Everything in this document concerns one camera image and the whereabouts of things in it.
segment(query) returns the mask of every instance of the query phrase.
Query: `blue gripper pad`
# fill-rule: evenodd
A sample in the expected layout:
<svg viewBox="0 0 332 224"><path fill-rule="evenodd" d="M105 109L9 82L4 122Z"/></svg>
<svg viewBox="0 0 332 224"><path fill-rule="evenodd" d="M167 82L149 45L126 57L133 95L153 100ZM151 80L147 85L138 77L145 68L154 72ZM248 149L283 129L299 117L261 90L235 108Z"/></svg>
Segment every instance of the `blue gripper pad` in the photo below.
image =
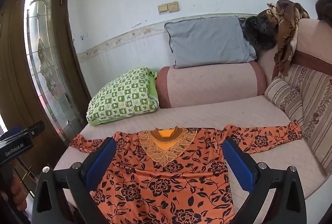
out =
<svg viewBox="0 0 332 224"><path fill-rule="evenodd" d="M242 152L233 139L226 139L222 143L222 153L242 189L251 193L258 175L256 162L249 154Z"/></svg>
<svg viewBox="0 0 332 224"><path fill-rule="evenodd" d="M88 191L96 190L117 151L113 138L106 138L101 146L83 162L81 178Z"/></svg>

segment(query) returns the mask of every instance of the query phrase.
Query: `dark brown fur object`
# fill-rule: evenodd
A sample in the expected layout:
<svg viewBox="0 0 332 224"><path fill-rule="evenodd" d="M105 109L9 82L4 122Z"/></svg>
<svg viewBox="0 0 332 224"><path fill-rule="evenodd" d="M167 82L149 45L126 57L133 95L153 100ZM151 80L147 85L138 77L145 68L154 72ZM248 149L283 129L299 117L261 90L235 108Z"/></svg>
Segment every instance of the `dark brown fur object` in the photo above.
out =
<svg viewBox="0 0 332 224"><path fill-rule="evenodd" d="M251 16L245 20L242 27L243 36L258 50L270 50L275 47L277 41L275 39L274 28L268 23L264 16Z"/></svg>
<svg viewBox="0 0 332 224"><path fill-rule="evenodd" d="M325 20L332 27L332 0L318 0L316 12L319 20Z"/></svg>

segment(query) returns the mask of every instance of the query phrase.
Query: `pink sofa cover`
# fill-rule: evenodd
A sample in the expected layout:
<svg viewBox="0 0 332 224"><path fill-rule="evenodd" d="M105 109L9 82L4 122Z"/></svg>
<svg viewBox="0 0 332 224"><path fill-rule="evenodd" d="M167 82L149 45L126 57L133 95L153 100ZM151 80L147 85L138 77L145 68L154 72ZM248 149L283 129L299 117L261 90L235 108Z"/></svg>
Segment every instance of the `pink sofa cover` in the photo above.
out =
<svg viewBox="0 0 332 224"><path fill-rule="evenodd" d="M161 108L220 103L264 94L265 75L254 61L243 64L162 68L156 88Z"/></svg>

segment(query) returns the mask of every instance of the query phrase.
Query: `gray pillow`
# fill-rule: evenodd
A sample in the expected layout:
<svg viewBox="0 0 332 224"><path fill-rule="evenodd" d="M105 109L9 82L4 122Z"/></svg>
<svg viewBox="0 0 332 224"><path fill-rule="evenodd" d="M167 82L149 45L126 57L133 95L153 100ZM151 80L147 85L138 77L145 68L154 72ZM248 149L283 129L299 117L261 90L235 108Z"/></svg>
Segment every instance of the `gray pillow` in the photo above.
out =
<svg viewBox="0 0 332 224"><path fill-rule="evenodd" d="M237 17L215 17L168 22L169 45L175 68L210 64L248 63L256 53L244 39Z"/></svg>

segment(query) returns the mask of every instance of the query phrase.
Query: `metal screw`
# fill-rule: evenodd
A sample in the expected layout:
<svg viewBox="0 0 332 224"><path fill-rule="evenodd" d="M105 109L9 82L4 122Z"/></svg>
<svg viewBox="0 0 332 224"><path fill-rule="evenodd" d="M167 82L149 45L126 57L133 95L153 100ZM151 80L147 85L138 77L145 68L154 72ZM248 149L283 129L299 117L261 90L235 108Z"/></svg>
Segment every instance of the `metal screw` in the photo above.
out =
<svg viewBox="0 0 332 224"><path fill-rule="evenodd" d="M292 172L296 172L296 171L297 171L297 169L296 169L295 166L289 166L289 169L290 169L290 171L292 171Z"/></svg>
<svg viewBox="0 0 332 224"><path fill-rule="evenodd" d="M78 169L81 165L82 165L81 162L75 162L74 164L72 164L71 167L72 167L73 169Z"/></svg>
<svg viewBox="0 0 332 224"><path fill-rule="evenodd" d="M266 169L268 166L264 162L259 162L258 167L261 169Z"/></svg>
<svg viewBox="0 0 332 224"><path fill-rule="evenodd" d="M44 167L43 169L42 169L42 171L43 171L43 173L48 173L49 172L49 167L48 166L46 166L46 167Z"/></svg>

